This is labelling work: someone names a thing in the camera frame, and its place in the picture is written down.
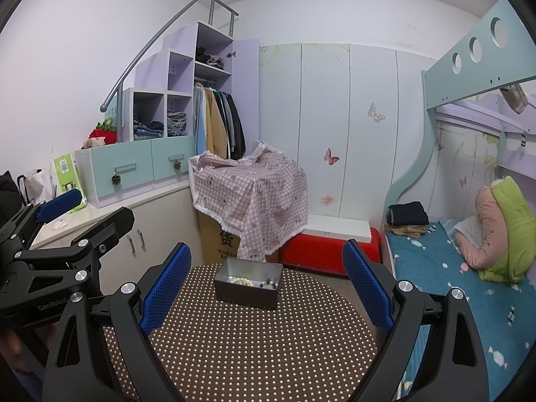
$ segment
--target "red fabric ottoman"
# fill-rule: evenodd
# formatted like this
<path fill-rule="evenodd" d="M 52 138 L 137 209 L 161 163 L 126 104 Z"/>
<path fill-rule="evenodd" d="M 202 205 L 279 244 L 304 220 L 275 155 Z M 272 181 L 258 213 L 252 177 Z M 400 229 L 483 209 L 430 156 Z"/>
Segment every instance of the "red fabric ottoman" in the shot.
<path fill-rule="evenodd" d="M 370 243 L 359 243 L 359 246 L 372 262 L 381 263 L 378 230 L 371 228 L 371 236 Z M 344 240 L 330 237 L 298 234 L 279 249 L 279 262 L 313 271 L 346 275 L 341 256 L 344 243 Z"/>

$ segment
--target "mint green drawer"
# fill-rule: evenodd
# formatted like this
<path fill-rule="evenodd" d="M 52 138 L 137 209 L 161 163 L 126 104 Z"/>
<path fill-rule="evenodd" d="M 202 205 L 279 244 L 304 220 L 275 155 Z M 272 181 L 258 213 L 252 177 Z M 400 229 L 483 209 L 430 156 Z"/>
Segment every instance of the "mint green drawer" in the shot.
<path fill-rule="evenodd" d="M 173 177 L 188 172 L 188 159 L 195 155 L 194 136 L 152 139 L 154 179 Z M 175 170 L 175 160 L 181 162 L 181 169 Z"/>
<path fill-rule="evenodd" d="M 98 197 L 154 180 L 151 140 L 91 148 L 91 158 Z M 121 176 L 118 185 L 112 183 L 115 172 Z"/>

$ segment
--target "gingham tablecloth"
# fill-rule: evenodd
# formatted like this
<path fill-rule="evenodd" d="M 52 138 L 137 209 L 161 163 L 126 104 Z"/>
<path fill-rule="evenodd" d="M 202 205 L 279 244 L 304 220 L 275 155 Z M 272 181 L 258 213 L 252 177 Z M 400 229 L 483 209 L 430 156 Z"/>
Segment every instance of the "gingham tablecloth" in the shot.
<path fill-rule="evenodd" d="M 195 208 L 241 238 L 238 258 L 264 261 L 307 225 L 304 170 L 263 142 L 241 160 L 192 157 L 189 175 Z"/>

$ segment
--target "bunk bed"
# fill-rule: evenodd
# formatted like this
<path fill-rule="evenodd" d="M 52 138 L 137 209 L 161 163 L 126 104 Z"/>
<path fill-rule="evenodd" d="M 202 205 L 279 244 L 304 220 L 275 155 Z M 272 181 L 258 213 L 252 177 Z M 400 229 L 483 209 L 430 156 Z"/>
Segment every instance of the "bunk bed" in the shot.
<path fill-rule="evenodd" d="M 499 37 L 499 21 L 506 28 L 507 41 Z M 478 56 L 474 49 L 477 39 L 481 44 Z M 536 110 L 528 107 L 518 115 L 494 95 L 471 100 L 533 79 L 534 42 L 510 3 L 500 0 L 432 68 L 423 71 L 423 143 L 414 164 L 391 186 L 384 213 L 423 175 L 436 142 L 436 119 L 498 136 L 496 178 L 517 174 L 536 179 L 536 157 L 525 154 L 523 148 L 526 135 L 536 133 Z M 522 135 L 518 150 L 506 150 L 507 133 Z M 519 187 L 527 201 L 536 199 L 536 194 L 531 194 L 533 186 L 520 183 Z M 536 366 L 536 278 L 531 281 L 529 275 L 517 284 L 483 281 L 464 265 L 452 242 L 438 222 L 431 222 L 429 232 L 418 240 L 381 229 L 383 261 L 397 280 L 411 280 L 420 291 L 433 294 L 444 294 L 455 286 L 465 292 L 486 356 L 490 400 L 514 400 L 512 395 L 525 394 L 516 391 L 534 376 Z M 536 266 L 529 272 L 536 273 Z M 399 396 L 411 392 L 427 337 L 428 328 L 421 327 Z"/>

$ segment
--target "gray railing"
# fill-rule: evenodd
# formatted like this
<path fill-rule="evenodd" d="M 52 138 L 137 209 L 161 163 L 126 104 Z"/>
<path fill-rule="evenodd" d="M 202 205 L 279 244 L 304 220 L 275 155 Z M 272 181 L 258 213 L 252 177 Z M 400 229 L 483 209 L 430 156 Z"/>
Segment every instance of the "gray railing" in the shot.
<path fill-rule="evenodd" d="M 130 74 L 130 72 L 134 69 L 136 64 L 140 61 L 140 59 L 143 57 L 143 55 L 147 52 L 147 50 L 153 45 L 156 40 L 162 36 L 162 34 L 173 24 L 179 17 L 184 14 L 190 7 L 192 7 L 195 3 L 197 3 L 199 0 L 192 0 L 189 2 L 186 6 L 184 6 L 173 18 L 171 18 L 165 25 L 158 31 L 156 34 L 151 38 L 147 44 L 140 50 L 138 55 L 134 58 L 134 60 L 127 66 L 127 69 L 123 72 L 121 77 L 119 77 L 119 80 L 117 80 L 117 83 L 114 85 L 108 96 L 106 97 L 105 101 L 100 107 L 101 112 L 106 112 L 108 109 L 108 106 L 110 105 L 112 99 L 114 98 L 115 94 L 117 94 L 117 123 L 122 122 L 123 120 L 123 83 L 125 82 L 125 79 Z M 208 13 L 208 23 L 209 25 L 212 25 L 212 22 L 214 20 L 214 6 L 218 3 L 220 6 L 226 8 L 229 12 L 231 12 L 231 21 L 229 25 L 229 36 L 232 37 L 232 31 L 234 30 L 234 19 L 235 16 L 238 15 L 238 12 L 232 10 L 229 6 L 227 6 L 224 2 L 220 0 L 211 0 L 210 2 L 210 11 Z M 121 131 L 118 128 L 117 130 L 117 141 L 122 142 L 122 135 Z"/>

